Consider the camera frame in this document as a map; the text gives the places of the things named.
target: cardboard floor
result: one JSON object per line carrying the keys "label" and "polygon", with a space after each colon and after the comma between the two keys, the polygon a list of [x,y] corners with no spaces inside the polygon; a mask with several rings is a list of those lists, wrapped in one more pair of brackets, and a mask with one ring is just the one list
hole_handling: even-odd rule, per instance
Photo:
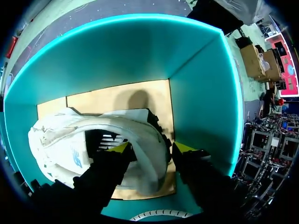
{"label": "cardboard floor", "polygon": [[[100,115],[115,110],[149,108],[153,114],[158,116],[163,133],[172,142],[174,141],[169,80],[120,85],[55,99],[37,105],[38,118],[41,119],[48,114],[58,112],[67,106],[86,115]],[[167,169],[164,186],[155,195],[142,196],[136,190],[116,189],[112,198],[123,200],[148,199],[175,192],[175,166],[171,161]]]}

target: teal wall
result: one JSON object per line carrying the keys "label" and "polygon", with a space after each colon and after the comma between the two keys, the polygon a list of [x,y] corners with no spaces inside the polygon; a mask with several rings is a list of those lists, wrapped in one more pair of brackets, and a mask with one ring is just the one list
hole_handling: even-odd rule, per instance
{"label": "teal wall", "polygon": [[231,175],[241,145],[242,96],[222,37],[219,33],[195,54],[170,85],[176,141],[206,149],[216,166]]}
{"label": "teal wall", "polygon": [[[230,174],[242,132],[241,88],[231,63],[223,33],[187,18],[133,14],[78,27],[34,55],[9,88],[4,112],[15,162],[27,183],[33,179],[49,182],[28,144],[28,131],[37,121],[37,104],[110,86],[169,78],[176,140],[206,148],[215,165]],[[215,89],[207,88],[211,83]],[[175,195],[112,200],[103,214],[127,219],[156,209],[200,212],[178,177]]]}
{"label": "teal wall", "polygon": [[9,162],[10,162],[11,166],[13,167],[14,171],[18,171],[19,169],[14,160],[13,152],[10,149],[10,145],[9,145],[8,138],[7,138],[4,112],[0,112],[0,132],[1,132],[1,138],[3,140],[4,146],[7,150],[7,156],[8,156]]}

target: cardboard box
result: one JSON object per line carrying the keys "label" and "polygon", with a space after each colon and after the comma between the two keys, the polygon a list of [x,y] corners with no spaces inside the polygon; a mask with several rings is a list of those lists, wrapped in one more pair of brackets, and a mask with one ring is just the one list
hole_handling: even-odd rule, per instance
{"label": "cardboard box", "polygon": [[258,58],[258,50],[253,44],[242,48],[240,52],[248,77],[259,78],[266,76]]}
{"label": "cardboard box", "polygon": [[280,68],[272,49],[263,53],[263,59],[270,65],[270,69],[266,70],[266,77],[274,82],[281,80]]}
{"label": "cardboard box", "polygon": [[[55,99],[37,106],[38,118],[58,112],[67,106],[86,115],[100,115],[115,110],[149,108],[153,114],[158,116],[158,123],[163,129],[163,134],[172,143],[174,142],[169,80],[119,85]],[[175,165],[173,161],[170,161],[164,185],[159,192],[143,196],[134,189],[116,189],[112,199],[141,200],[174,193],[176,193]]]}

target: red object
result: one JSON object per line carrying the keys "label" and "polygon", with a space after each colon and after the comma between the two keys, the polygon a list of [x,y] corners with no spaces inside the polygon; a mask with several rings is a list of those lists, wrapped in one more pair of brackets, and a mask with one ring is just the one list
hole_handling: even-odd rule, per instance
{"label": "red object", "polygon": [[[281,61],[284,65],[285,72],[281,74],[281,78],[285,80],[286,83],[286,90],[282,90],[280,92],[281,97],[297,97],[299,95],[299,88],[298,88],[298,80],[297,80],[297,74],[295,65],[293,62],[293,59],[296,60],[296,58],[292,59],[291,53],[289,51],[289,48],[285,42],[285,39],[281,33],[277,35],[270,36],[269,38],[266,38],[267,41],[269,41],[272,44],[273,48],[276,48],[275,44],[281,43],[284,49],[286,50],[285,56],[280,56]],[[293,73],[289,73],[288,67],[294,68]]]}
{"label": "red object", "polygon": [[17,41],[18,41],[18,38],[15,37],[15,36],[12,36],[12,40],[11,40],[11,43],[9,45],[8,52],[6,53],[5,57],[10,58]]}
{"label": "red object", "polygon": [[279,104],[280,106],[282,106],[284,103],[285,103],[284,99],[280,98],[280,99],[278,100],[278,104]]}

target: white cable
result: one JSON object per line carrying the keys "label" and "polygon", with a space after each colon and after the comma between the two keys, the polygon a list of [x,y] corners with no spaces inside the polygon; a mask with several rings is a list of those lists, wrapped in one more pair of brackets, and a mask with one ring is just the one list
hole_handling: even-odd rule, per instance
{"label": "white cable", "polygon": [[188,218],[193,214],[184,212],[184,211],[176,211],[176,210],[153,210],[153,211],[146,211],[144,213],[139,214],[130,219],[130,221],[139,221],[143,218],[147,218],[150,216],[175,216],[179,218]]}

